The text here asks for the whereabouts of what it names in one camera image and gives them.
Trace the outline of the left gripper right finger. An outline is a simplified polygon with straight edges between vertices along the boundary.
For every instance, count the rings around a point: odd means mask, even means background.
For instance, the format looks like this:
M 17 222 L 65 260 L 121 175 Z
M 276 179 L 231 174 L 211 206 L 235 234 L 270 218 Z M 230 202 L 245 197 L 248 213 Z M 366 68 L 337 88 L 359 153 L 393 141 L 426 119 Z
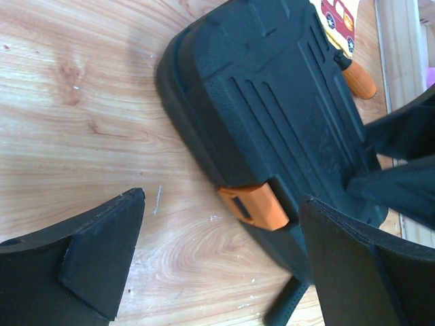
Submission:
M 306 196 L 300 224 L 326 325 L 433 325 L 434 249 Z

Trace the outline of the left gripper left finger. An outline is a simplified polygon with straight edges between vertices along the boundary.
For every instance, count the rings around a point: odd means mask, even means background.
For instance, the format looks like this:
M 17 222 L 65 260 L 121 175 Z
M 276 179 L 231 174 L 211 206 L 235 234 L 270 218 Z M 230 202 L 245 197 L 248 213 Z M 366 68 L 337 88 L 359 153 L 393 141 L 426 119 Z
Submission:
M 108 325 L 116 319 L 145 194 L 132 188 L 1 243 L 2 325 Z

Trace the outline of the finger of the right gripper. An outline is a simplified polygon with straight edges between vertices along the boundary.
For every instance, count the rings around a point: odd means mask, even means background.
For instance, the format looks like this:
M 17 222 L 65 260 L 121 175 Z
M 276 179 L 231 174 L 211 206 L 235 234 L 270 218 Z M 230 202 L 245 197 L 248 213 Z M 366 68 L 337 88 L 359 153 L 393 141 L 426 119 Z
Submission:
M 381 155 L 399 160 L 434 155 L 434 86 L 365 129 L 368 142 Z
M 347 191 L 434 229 L 434 156 L 353 178 Z

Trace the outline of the orange case latch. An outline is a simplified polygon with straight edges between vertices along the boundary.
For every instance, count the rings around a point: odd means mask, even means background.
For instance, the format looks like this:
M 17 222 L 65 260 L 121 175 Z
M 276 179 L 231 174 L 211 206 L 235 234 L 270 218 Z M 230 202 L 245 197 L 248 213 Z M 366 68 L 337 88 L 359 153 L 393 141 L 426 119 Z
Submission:
M 223 203 L 242 222 L 263 230 L 285 227 L 290 219 L 268 183 L 244 187 L 220 187 Z

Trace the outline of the black plastic tool case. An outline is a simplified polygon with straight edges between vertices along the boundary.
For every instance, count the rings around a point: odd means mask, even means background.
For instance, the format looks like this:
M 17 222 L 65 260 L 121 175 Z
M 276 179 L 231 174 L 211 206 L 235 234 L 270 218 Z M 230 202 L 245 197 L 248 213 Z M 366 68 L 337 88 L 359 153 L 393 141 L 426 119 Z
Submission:
M 308 1 L 227 1 L 176 35 L 156 70 L 162 106 L 212 184 L 270 185 L 289 223 L 275 231 L 241 223 L 309 284 L 302 197 L 374 227 L 387 215 L 347 191 L 381 167 L 337 51 Z

